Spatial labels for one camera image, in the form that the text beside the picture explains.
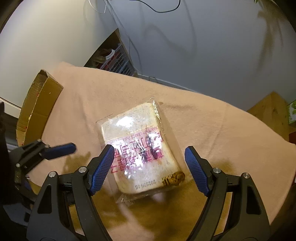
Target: wall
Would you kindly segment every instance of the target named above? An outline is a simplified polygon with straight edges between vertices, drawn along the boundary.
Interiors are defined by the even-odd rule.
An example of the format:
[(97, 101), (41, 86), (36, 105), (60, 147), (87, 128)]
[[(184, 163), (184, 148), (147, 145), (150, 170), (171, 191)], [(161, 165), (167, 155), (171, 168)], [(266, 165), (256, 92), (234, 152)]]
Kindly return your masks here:
[(24, 0), (0, 34), (0, 97), (21, 107), (40, 69), (84, 66), (116, 28), (108, 9), (99, 14), (88, 0)]
[[(178, 4), (178, 0), (145, 2), (159, 11)], [(271, 91), (288, 102), (296, 99), (296, 33), (270, 1), (181, 0), (170, 13), (155, 13), (135, 1), (110, 3), (132, 40), (120, 26), (143, 75), (244, 110)]]

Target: printed date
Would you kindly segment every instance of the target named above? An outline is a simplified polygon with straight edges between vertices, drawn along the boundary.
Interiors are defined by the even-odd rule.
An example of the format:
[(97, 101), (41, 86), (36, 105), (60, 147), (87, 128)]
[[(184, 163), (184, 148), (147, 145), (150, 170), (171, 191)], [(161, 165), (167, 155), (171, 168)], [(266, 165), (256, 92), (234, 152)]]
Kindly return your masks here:
[(145, 183), (142, 183), (141, 185), (136, 185), (136, 190), (140, 189), (140, 188), (143, 188), (143, 187), (147, 187), (147, 186), (151, 186), (153, 184), (156, 184), (156, 181), (153, 180), (153, 181), (149, 181), (149, 182), (145, 182)]

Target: cardboard box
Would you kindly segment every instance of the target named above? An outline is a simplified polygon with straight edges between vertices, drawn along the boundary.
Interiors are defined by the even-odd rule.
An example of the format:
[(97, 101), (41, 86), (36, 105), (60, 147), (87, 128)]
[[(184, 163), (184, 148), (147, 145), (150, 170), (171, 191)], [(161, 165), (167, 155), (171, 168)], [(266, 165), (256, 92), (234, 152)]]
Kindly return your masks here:
[(296, 100), (287, 106), (289, 125), (296, 127)]
[(45, 70), (31, 85), (20, 112), (16, 134), (19, 146), (41, 139), (44, 127), (63, 86)]

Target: wooden panel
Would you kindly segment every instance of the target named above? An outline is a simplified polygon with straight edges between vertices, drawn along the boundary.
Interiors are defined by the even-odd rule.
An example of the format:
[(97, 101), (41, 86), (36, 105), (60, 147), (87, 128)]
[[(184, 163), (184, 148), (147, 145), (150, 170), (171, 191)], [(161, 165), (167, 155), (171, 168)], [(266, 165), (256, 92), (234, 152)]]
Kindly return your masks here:
[(289, 141), (289, 134), (296, 131), (296, 128), (288, 124), (287, 105), (288, 103), (278, 93), (272, 92), (248, 112)]

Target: black cable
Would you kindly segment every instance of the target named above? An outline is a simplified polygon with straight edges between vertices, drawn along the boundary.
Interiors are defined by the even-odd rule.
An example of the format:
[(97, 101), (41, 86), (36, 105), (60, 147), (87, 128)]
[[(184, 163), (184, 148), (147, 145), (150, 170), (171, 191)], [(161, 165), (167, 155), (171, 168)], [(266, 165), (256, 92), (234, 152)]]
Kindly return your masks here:
[[(145, 5), (147, 5), (148, 7), (150, 7), (147, 3), (141, 1), (141, 0), (129, 0), (129, 1), (138, 1), (138, 2), (141, 2), (141, 3), (144, 3)], [(172, 10), (169, 10), (169, 11), (156, 11), (155, 9), (153, 9), (152, 7), (150, 7), (154, 12), (158, 12), (158, 13), (163, 13), (163, 12), (172, 12), (172, 11), (175, 11), (179, 6), (180, 6), (180, 3), (181, 3), (181, 0), (179, 0), (179, 3), (178, 3), (178, 6)]]

